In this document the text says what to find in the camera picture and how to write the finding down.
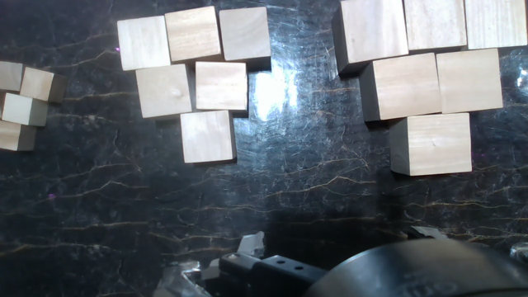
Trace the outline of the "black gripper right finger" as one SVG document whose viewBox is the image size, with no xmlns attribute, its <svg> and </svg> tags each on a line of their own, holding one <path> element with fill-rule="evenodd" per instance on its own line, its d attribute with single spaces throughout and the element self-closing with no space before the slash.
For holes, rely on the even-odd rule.
<svg viewBox="0 0 528 297">
<path fill-rule="evenodd" d="M 439 240 L 448 239 L 439 229 L 422 226 L 411 226 L 408 229 L 408 239 L 433 238 Z"/>
</svg>

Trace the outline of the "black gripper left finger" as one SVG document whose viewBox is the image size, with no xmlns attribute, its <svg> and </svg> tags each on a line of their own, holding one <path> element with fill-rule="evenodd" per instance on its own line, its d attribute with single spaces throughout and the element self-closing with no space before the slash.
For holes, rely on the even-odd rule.
<svg viewBox="0 0 528 297">
<path fill-rule="evenodd" d="M 205 289 L 218 297 L 300 297 L 328 272 L 275 255 L 264 258 L 265 234 L 243 236 L 238 250 L 210 263 Z"/>
</svg>

